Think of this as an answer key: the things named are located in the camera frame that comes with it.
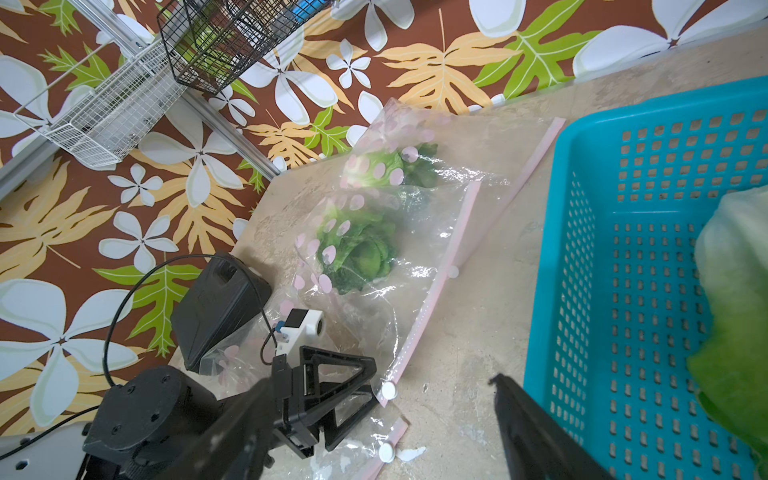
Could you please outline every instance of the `lettuce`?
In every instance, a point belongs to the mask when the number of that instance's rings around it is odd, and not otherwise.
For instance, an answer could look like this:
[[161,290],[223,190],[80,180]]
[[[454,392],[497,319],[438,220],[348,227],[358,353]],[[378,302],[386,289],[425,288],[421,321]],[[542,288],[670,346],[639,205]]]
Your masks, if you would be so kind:
[[768,187],[723,197],[696,263],[714,323],[688,370],[709,417],[755,450],[768,480]]
[[[317,259],[323,265],[323,273],[333,286],[344,295],[352,290],[362,290],[377,278],[389,275],[396,251],[392,237],[395,224],[387,221],[382,214],[363,210],[340,210],[331,207],[326,211],[323,224],[335,219],[334,228],[325,232],[318,229],[320,247]],[[349,221],[345,234],[336,234],[337,226]],[[323,262],[323,251],[330,246],[336,248],[336,258],[330,265]]]

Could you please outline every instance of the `green leaf pattern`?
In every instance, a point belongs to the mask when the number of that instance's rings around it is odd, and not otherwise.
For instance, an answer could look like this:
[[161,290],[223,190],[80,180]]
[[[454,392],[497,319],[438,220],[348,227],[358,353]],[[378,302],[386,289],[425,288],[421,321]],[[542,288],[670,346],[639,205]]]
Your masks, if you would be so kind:
[[521,54],[483,67],[475,85],[486,87],[494,84],[511,71],[512,75],[504,88],[504,97],[510,99],[524,93],[535,78],[538,79],[538,90],[571,80],[573,77],[563,73],[558,62],[573,58],[600,32],[571,33],[543,44],[541,40],[562,27],[583,2],[560,0],[547,7],[528,28],[518,33],[515,41],[505,45],[505,48],[521,51]]
[[[135,266],[123,266],[114,270],[94,269],[96,273],[111,282],[120,285],[133,286],[144,276]],[[165,357],[169,348],[174,347],[170,339],[172,330],[170,315],[174,311],[174,303],[179,303],[189,290],[188,287],[177,283],[178,280],[195,280],[202,270],[194,265],[166,265],[153,273],[144,286],[134,294],[134,308],[153,305],[152,310],[145,313],[138,321],[128,338],[139,333],[154,329],[154,337],[149,342],[147,350],[157,350],[159,356]]]
[[54,16],[55,20],[51,26],[58,27],[63,36],[71,34],[73,28],[80,31],[80,25],[73,16],[74,7],[67,0],[49,0],[40,5],[39,10]]
[[[91,49],[86,44],[83,44],[83,47],[86,55],[91,53]],[[45,63],[53,65],[51,67],[52,71],[67,71],[78,63],[78,60],[75,60],[62,47],[58,48],[58,53],[59,56],[56,56],[46,50],[44,54],[40,54]],[[104,60],[101,60],[98,55],[94,55],[87,62],[73,70],[72,74],[75,76],[75,79],[67,86],[68,91],[79,85],[96,88],[102,81],[109,78],[111,72],[107,64],[104,63]]]
[[312,137],[307,137],[304,139],[305,147],[314,148],[320,144],[320,149],[323,151],[326,157],[333,155],[334,151],[338,154],[349,151],[349,145],[347,145],[344,141],[344,138],[346,137],[346,131],[349,130],[349,127],[328,128],[332,118],[333,107],[328,107],[317,114],[315,121],[312,123],[312,127],[310,128],[310,130],[315,132],[315,134]]

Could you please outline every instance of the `table surface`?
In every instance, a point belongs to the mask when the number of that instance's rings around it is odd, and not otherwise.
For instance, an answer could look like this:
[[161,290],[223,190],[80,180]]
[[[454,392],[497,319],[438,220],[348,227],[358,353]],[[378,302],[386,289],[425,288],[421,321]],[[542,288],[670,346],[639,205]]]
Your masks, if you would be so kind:
[[[765,75],[765,45],[768,26],[526,95],[501,110],[510,118],[572,121],[648,98]],[[395,460],[380,478],[508,478],[488,380],[503,372],[522,382],[525,373],[552,150],[459,277],[446,286],[394,401],[410,424],[398,447],[427,450],[408,463]],[[291,233],[338,175],[329,161],[276,178],[233,254],[272,285],[287,285],[296,268]]]

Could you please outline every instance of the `plastic bag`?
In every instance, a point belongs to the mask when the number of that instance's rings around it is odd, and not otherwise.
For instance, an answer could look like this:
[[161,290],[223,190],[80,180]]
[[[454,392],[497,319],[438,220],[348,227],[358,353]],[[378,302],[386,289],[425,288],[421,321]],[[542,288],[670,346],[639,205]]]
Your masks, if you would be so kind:
[[378,406],[332,452],[326,452],[320,444],[315,446],[312,458],[299,458],[285,445],[270,451],[275,464],[265,468],[261,478],[373,480],[384,466],[379,448],[385,442],[394,448],[407,428],[397,408]]
[[454,115],[390,99],[355,143],[342,189],[482,182],[459,247],[461,266],[498,221],[563,128],[563,118],[510,118],[507,109]]
[[380,386],[399,380],[429,321],[478,189],[474,182],[339,192],[296,236],[301,303],[346,326],[359,353],[376,360],[371,384],[382,404]]

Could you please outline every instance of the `white flower pattern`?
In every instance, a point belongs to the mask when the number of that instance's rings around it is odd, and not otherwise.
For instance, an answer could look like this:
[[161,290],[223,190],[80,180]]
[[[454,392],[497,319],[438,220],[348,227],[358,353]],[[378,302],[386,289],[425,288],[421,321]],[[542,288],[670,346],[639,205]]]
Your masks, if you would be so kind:
[[234,146],[216,132],[208,136],[203,145],[203,122],[184,102],[176,102],[165,114],[171,124],[192,144],[192,148],[180,144],[165,134],[152,131],[139,142],[139,151],[151,160],[163,165],[180,164],[194,159],[192,171],[187,177],[187,200],[197,208],[210,195],[210,178],[224,188],[241,189],[243,182],[221,160],[211,154],[231,155]]
[[403,30],[407,30],[413,23],[414,12],[411,0],[342,0],[338,4],[334,2],[331,7],[331,17],[347,21],[366,6],[368,6],[365,24],[366,40],[368,45],[376,51],[381,51],[388,40],[384,24],[376,13],[376,7]]
[[[19,105],[27,103],[35,95],[45,90],[47,86],[48,82],[45,80],[45,76],[37,68],[11,56],[0,55],[0,88]],[[48,92],[45,92],[27,106],[27,111],[33,113],[37,118],[31,118],[26,115],[22,115],[22,117],[36,127],[46,127],[67,113],[70,108],[74,107],[92,91],[93,88],[86,85],[79,85],[73,88],[64,100],[61,110],[55,116],[51,116],[48,110]],[[29,126],[16,119],[12,112],[0,111],[0,138],[15,137],[28,129]],[[11,149],[11,155],[17,155],[37,136],[38,133],[33,131],[27,137],[16,142],[16,145]],[[93,170],[114,169],[114,165],[108,165]]]
[[584,76],[768,16],[768,0],[728,0],[683,31],[703,3],[704,0],[653,0],[654,16],[664,28],[666,38],[638,27],[610,27],[576,54],[574,74]]
[[147,228],[146,233],[141,232],[139,220],[128,212],[117,212],[114,215],[114,226],[134,239],[105,238],[98,243],[99,253],[107,258],[120,259],[127,257],[136,250],[134,266],[136,270],[142,273],[152,270],[157,264],[154,255],[152,255],[147,247],[159,250],[160,252],[179,251],[179,247],[173,241],[160,237],[160,235],[168,231],[170,226],[170,217],[168,215],[155,219]]
[[240,76],[248,85],[265,88],[275,82],[275,103],[289,120],[298,125],[310,124],[310,115],[290,87],[296,85],[318,107],[332,107],[339,101],[333,87],[322,77],[308,71],[288,70],[304,45],[304,29],[299,28],[286,38],[275,51],[264,55],[266,64],[258,62]]
[[133,164],[131,165],[131,177],[133,178],[133,181],[119,175],[110,175],[107,177],[113,185],[125,189],[120,195],[121,204],[127,204],[139,194],[141,203],[147,207],[154,206],[154,195],[152,195],[149,190],[160,190],[160,187],[163,186],[163,179],[155,175],[149,180],[142,182],[146,173],[147,171],[140,164]]
[[208,103],[211,107],[221,110],[222,108],[229,106],[230,115],[241,127],[245,127],[246,119],[243,114],[253,117],[256,115],[256,111],[250,104],[242,98],[232,99],[233,94],[232,86],[227,85],[224,89],[215,97],[209,98]]
[[[112,321],[128,290],[102,290],[80,306],[65,331],[67,304],[64,292],[52,283],[16,279],[0,283],[0,319],[42,334],[42,342],[0,341],[0,380],[7,379],[36,359],[48,354],[45,368],[32,390],[29,408],[35,422],[45,427],[68,409],[78,392],[78,373],[64,352],[86,369],[100,372],[104,340],[74,338],[104,328]],[[131,311],[129,299],[120,312],[122,320]],[[138,361],[133,350],[110,342],[107,364],[122,369]]]
[[[366,119],[368,125],[373,123],[383,109],[384,105],[382,105],[382,101],[380,101],[374,94],[367,91],[360,92],[360,96],[357,98],[357,110],[362,117]],[[353,125],[349,127],[349,130],[346,131],[347,143],[354,147],[367,130],[368,127],[364,125]]]
[[339,56],[336,54],[331,54],[326,59],[326,63],[328,64],[328,68],[331,70],[344,70],[344,72],[339,77],[339,83],[341,86],[344,88],[351,87],[352,76],[355,75],[355,78],[357,78],[357,81],[359,81],[363,87],[371,88],[370,78],[368,78],[368,75],[362,72],[368,68],[368,65],[371,64],[371,58],[360,57],[353,61],[352,55],[354,52],[352,50],[352,45],[346,38],[341,41],[339,50],[341,51],[341,58],[339,58]]

